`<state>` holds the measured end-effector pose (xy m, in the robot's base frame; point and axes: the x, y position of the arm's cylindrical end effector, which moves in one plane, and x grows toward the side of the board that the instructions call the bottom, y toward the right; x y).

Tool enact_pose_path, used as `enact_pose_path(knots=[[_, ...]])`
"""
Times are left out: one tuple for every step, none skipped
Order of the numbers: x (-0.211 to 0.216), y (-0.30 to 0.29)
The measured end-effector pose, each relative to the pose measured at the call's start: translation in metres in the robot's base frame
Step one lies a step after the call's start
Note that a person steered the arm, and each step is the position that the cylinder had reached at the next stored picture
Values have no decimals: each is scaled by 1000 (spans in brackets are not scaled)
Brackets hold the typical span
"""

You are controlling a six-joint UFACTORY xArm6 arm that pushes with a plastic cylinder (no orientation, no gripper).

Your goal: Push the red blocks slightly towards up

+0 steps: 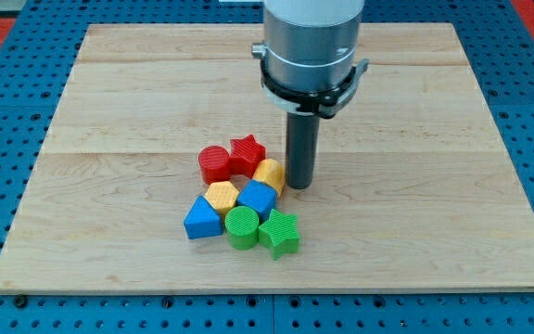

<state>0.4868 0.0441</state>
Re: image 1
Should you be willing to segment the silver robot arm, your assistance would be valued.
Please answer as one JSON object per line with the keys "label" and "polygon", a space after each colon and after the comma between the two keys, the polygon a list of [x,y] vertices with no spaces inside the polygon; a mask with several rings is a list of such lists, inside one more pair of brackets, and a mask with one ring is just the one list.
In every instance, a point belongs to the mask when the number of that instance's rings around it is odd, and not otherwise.
{"label": "silver robot arm", "polygon": [[349,104],[368,67],[354,61],[363,7],[363,0],[263,2],[263,41],[251,53],[276,106],[331,119]]}

